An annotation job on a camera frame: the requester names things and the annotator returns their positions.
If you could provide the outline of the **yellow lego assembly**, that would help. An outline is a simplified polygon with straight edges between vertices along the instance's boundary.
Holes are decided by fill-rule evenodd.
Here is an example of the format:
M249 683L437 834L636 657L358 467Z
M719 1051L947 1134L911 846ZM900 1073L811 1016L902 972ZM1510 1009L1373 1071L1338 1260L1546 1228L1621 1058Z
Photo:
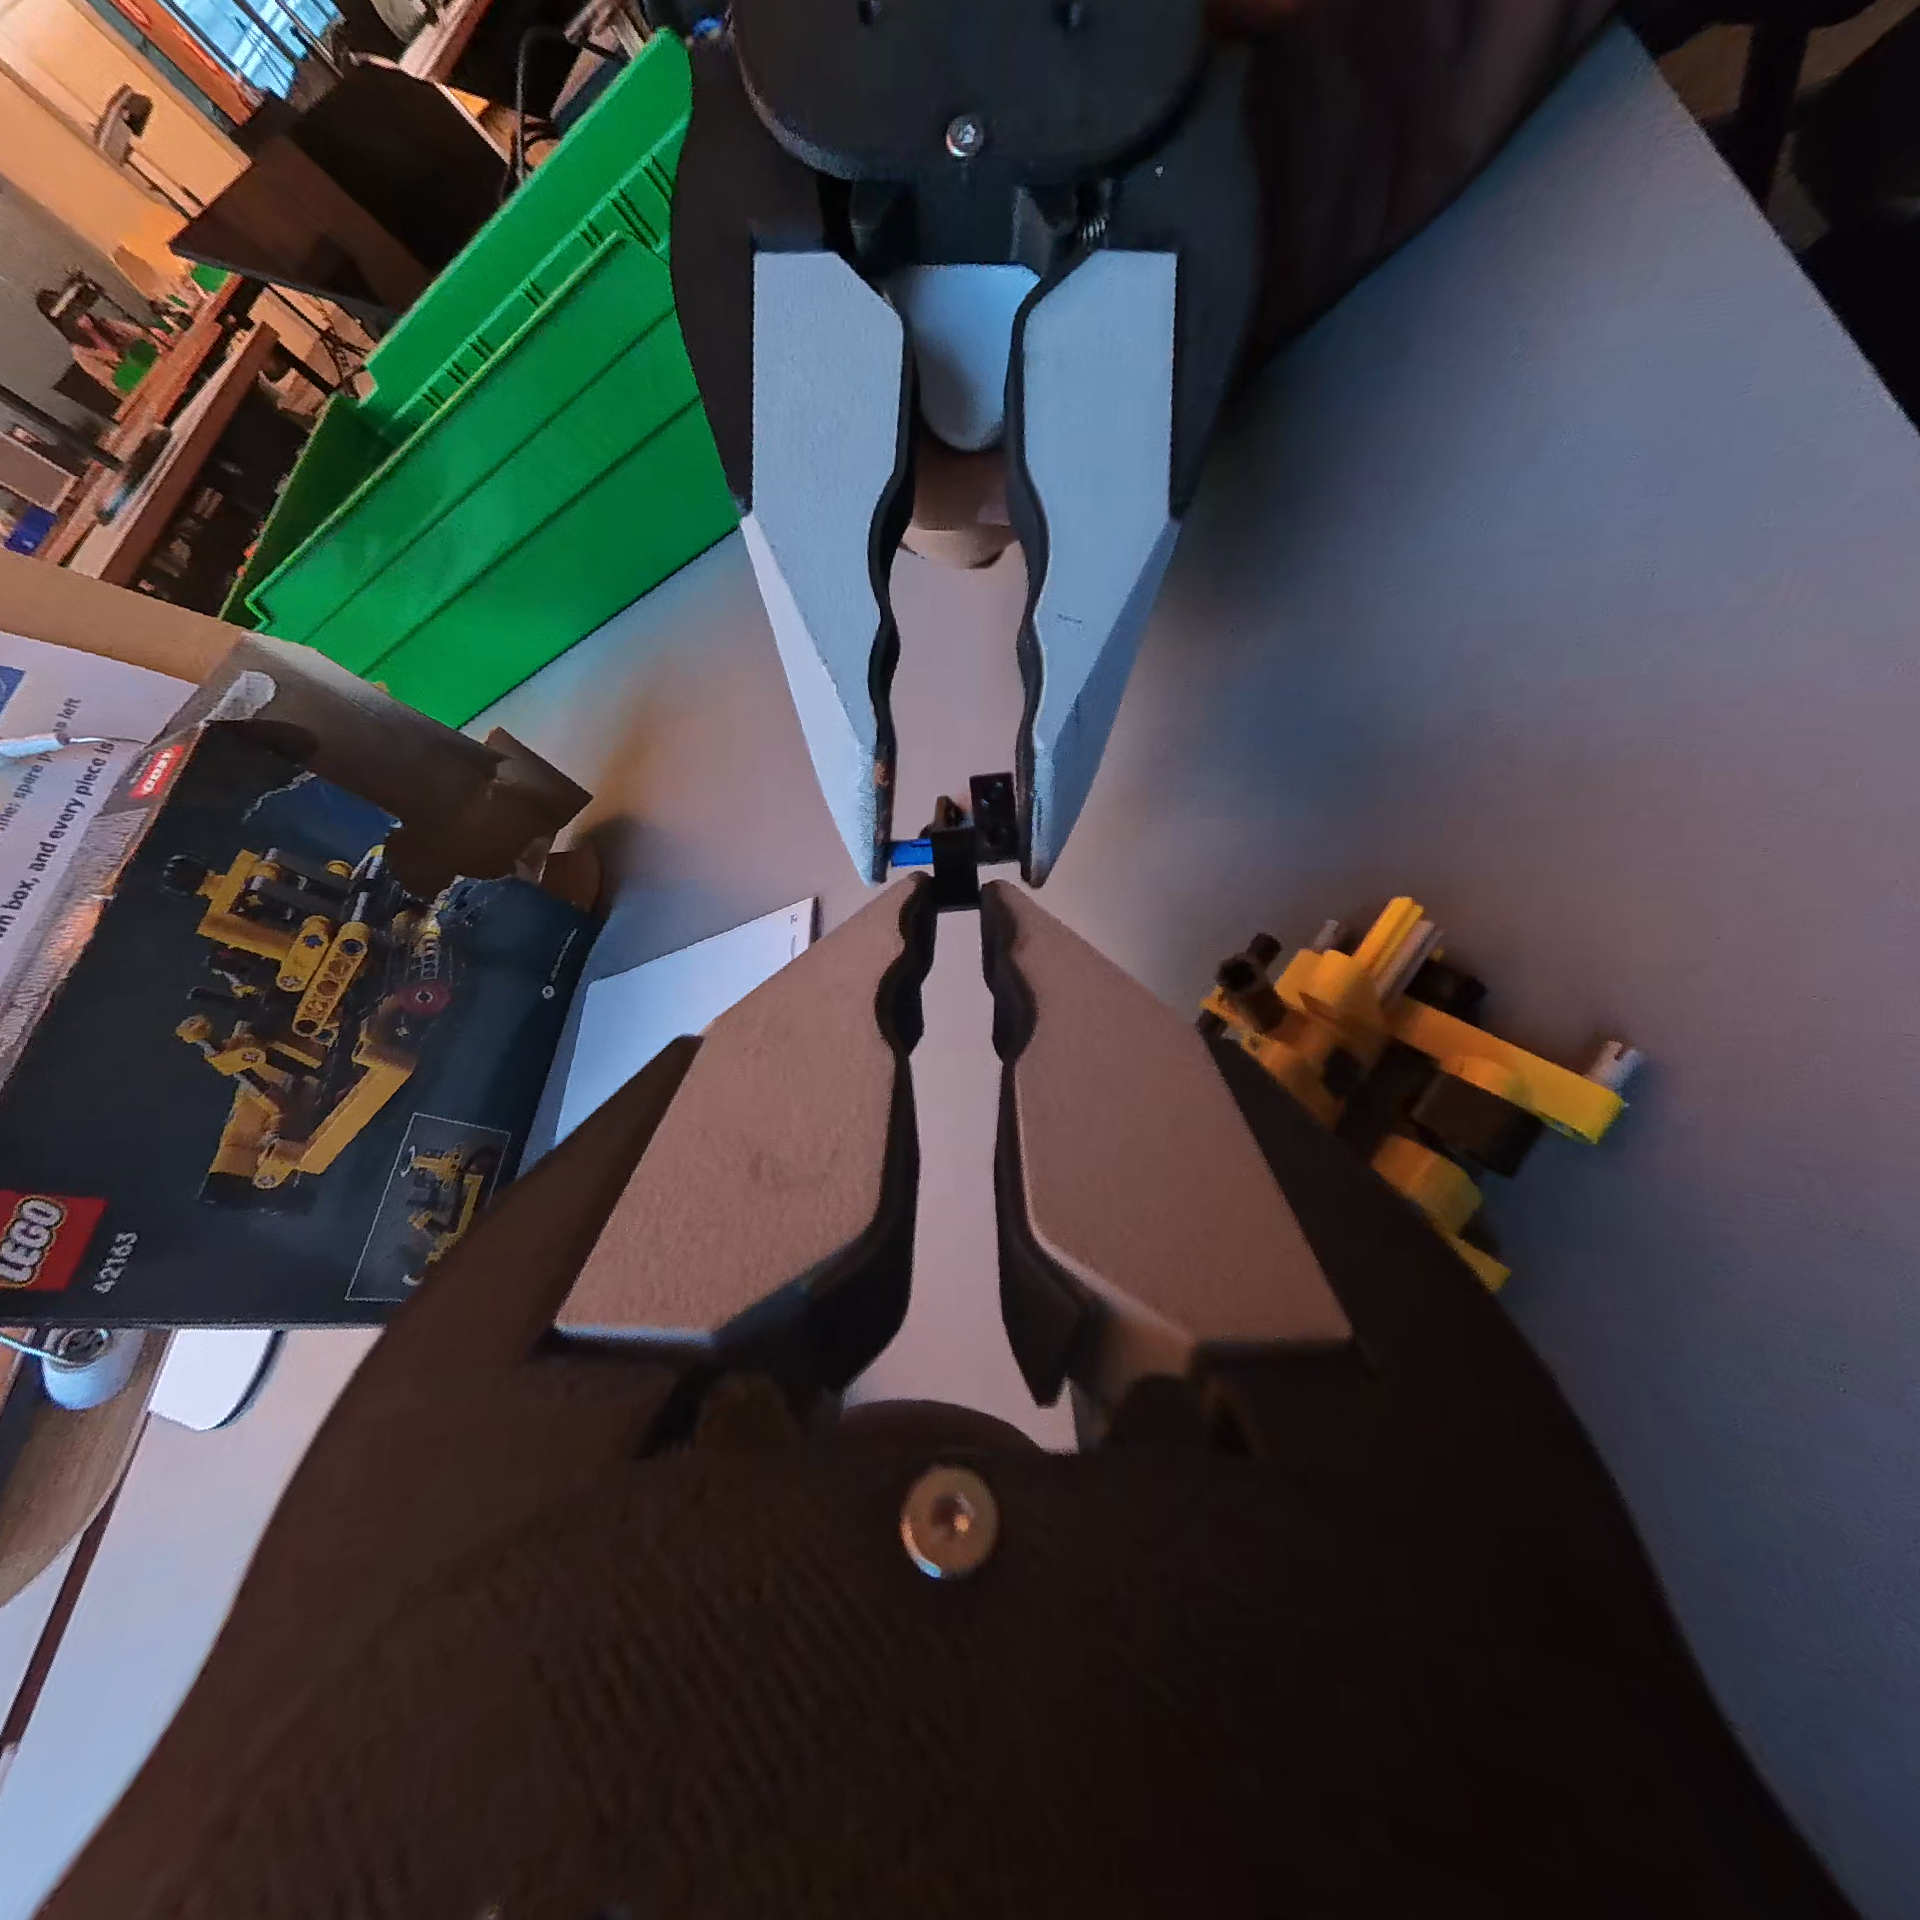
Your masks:
M1218 963L1195 1024L1244 1051L1501 1292L1510 1268L1485 1224L1487 1183L1514 1180L1546 1137L1607 1138L1645 1058L1610 1038L1586 1065L1556 1063L1487 1030L1484 1002L1428 910L1391 896L1364 926L1331 919L1298 948L1257 934Z

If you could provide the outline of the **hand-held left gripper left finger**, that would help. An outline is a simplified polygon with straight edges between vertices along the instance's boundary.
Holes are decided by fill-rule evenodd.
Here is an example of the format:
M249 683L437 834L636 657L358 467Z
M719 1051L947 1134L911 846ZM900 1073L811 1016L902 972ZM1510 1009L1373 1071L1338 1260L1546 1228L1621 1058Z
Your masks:
M823 1394L873 1366L909 1296L933 942L930 878L900 880L708 1022L559 1337Z

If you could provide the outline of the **dark wooden table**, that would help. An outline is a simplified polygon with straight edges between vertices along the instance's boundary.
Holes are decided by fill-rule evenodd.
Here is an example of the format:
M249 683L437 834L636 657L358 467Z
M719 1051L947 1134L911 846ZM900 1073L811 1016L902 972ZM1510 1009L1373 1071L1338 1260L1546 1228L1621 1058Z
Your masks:
M181 262L398 323L494 217L508 164L437 86L358 65L271 123L173 239Z

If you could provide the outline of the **small white round object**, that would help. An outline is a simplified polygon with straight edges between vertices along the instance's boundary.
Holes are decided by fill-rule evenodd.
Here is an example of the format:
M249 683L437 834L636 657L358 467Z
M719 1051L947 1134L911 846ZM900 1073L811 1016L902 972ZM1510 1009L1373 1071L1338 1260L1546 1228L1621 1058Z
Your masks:
M94 1411L124 1393L137 1339L110 1329L49 1329L38 1344L42 1388L50 1404Z

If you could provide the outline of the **person's right forearm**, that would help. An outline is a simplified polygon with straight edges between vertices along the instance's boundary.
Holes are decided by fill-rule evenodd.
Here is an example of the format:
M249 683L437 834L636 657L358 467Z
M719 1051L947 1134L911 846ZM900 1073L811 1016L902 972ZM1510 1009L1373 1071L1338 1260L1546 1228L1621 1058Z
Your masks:
M1607 25L1604 2L1244 2L1263 274L1257 369L1442 214Z

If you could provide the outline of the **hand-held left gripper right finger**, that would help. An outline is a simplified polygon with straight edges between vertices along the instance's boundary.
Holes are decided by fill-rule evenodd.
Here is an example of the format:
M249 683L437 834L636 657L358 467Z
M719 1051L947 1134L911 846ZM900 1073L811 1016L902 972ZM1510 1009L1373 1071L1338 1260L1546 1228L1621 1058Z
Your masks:
M1117 1406L1354 1324L1203 1036L1025 888L982 892L999 1313L1030 1400Z

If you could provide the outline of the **black connector with blue pin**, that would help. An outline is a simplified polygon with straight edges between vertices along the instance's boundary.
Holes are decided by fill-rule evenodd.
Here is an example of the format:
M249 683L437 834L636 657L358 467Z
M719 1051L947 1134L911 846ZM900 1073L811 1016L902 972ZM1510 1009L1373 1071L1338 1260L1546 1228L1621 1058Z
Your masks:
M891 873L925 873L937 912L969 912L978 905L981 841L969 807L940 795L929 825L889 846Z

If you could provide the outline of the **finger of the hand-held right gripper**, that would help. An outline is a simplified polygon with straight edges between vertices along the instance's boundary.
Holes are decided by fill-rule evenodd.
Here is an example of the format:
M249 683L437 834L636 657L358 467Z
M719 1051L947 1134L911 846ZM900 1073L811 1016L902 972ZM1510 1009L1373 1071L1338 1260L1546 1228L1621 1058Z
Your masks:
M891 564L909 455L894 304L834 251L753 262L743 537L806 754L854 875L889 872L898 649Z
M1005 423L1026 564L1018 775L1028 886L1047 882L1085 810L1179 537L1177 291L1172 251L1098 250L1014 323Z

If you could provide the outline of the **brown cardboard box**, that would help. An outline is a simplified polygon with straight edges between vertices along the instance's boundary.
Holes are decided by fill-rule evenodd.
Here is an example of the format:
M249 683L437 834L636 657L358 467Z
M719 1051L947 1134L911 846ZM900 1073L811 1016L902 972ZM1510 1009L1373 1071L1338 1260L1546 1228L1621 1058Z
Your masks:
M68 567L2 554L2 634L205 683L239 628Z

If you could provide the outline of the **white printed sheet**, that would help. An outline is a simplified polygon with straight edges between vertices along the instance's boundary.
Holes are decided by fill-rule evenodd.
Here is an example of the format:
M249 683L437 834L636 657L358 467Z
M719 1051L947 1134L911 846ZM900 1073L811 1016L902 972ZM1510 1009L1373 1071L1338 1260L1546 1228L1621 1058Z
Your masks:
M2 636L2 976L20 970L119 778L195 687Z

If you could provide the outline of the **flat white device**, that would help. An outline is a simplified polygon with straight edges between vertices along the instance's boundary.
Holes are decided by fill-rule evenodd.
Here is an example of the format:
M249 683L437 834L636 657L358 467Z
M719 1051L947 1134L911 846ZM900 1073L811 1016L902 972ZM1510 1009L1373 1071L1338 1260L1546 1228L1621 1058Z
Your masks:
M284 1344L276 1329L182 1329L171 1332L149 1412L191 1433L235 1423L271 1374Z

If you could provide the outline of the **round wooden disc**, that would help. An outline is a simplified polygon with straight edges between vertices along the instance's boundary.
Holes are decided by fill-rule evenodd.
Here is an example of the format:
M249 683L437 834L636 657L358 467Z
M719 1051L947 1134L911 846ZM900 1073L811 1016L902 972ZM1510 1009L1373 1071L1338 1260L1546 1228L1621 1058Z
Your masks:
M50 1393L42 1368L20 1361L5 1398L2 1603L34 1579L98 1519L125 1478L171 1336L121 1331L106 1358L106 1398L82 1388L82 1408Z

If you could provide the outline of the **person's right hand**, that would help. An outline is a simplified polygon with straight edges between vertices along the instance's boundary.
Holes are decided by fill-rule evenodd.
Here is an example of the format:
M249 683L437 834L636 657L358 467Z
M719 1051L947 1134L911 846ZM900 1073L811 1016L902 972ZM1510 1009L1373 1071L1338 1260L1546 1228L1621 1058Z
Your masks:
M951 570L995 564L1018 545L1005 476L1002 446L959 450L930 432L916 434L902 550Z

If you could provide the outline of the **green plastic bin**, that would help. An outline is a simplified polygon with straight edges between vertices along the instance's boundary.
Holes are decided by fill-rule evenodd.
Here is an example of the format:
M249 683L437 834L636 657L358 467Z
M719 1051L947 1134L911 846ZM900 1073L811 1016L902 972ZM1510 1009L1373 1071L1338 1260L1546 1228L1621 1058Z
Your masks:
M733 529L667 268L618 233L242 606L459 730Z
M660 265L691 118L681 36L660 33L491 214L367 359L358 417L398 446L455 402L607 243Z

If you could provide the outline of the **dark printed lego box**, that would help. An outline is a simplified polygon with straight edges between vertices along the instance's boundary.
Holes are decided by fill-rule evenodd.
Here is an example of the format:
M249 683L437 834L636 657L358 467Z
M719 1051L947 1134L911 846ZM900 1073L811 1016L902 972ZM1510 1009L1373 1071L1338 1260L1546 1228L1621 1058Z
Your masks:
M587 793L242 638L5 976L7 1329L383 1320L514 1176L591 946Z

